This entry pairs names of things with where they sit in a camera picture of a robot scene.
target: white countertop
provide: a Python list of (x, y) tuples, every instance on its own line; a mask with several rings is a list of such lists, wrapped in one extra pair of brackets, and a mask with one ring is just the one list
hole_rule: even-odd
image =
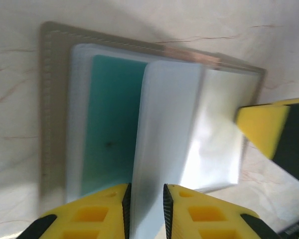
[[(268, 70), (259, 103), (299, 97), (299, 0), (0, 0), (0, 239), (38, 217), (37, 46), (47, 20), (247, 60)], [(241, 183), (211, 195), (276, 231), (299, 217), (299, 182), (251, 144)]]

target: teal card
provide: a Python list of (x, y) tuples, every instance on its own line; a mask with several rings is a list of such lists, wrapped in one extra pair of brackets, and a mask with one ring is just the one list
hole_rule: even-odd
[(81, 195), (132, 182), (146, 62), (93, 58)]

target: yellow plastic part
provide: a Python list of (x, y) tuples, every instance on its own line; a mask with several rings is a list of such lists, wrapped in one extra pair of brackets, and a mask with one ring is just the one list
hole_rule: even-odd
[(241, 214), (259, 216), (244, 207), (178, 186), (173, 198), (172, 239), (260, 239)]
[(268, 159), (274, 157), (289, 108), (283, 105), (264, 105), (242, 107), (238, 111), (238, 128)]
[(57, 219), (40, 239), (124, 239), (122, 200), (127, 184), (120, 184), (72, 203), (42, 217)]
[(291, 104), (299, 104), (299, 98), (277, 101), (273, 103), (273, 105), (276, 106), (291, 105)]

